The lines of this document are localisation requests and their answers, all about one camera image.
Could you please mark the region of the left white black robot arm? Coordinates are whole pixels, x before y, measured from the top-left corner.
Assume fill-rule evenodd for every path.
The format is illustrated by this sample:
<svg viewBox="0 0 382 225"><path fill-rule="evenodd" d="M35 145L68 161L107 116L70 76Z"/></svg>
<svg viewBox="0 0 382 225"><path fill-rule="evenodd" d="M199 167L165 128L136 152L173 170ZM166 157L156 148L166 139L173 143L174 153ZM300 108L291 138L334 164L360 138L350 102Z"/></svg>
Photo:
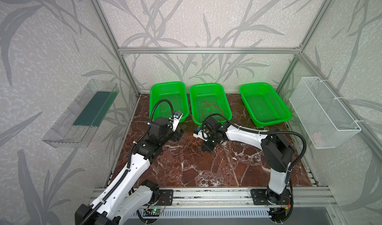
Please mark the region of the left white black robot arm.
<svg viewBox="0 0 382 225"><path fill-rule="evenodd" d="M80 205L75 212L77 225L123 225L142 206L159 200L159 186L144 181L131 191L140 176L163 153L169 140L180 140L184 130L177 130L182 113L176 111L171 118L158 117L149 123L146 138L136 142L124 169L111 184L89 205Z"/></svg>

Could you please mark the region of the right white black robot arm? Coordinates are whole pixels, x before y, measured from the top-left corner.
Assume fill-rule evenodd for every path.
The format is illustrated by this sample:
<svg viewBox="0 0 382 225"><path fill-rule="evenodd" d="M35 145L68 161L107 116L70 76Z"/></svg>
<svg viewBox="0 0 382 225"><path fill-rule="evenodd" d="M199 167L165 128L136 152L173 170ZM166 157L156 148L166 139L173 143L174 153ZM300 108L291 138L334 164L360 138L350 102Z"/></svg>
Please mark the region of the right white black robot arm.
<svg viewBox="0 0 382 225"><path fill-rule="evenodd" d="M257 130L237 125L226 117L218 122L215 114L208 116L204 122L194 130L194 137L202 139L202 151L213 152L218 144L224 141L245 143L262 150L267 164L271 168L270 181L265 193L270 204L278 204L290 182L290 174L295 165L302 160L307 149L306 139L299 133L286 130ZM302 151L293 159L295 151L286 135L299 137L302 142Z"/></svg>

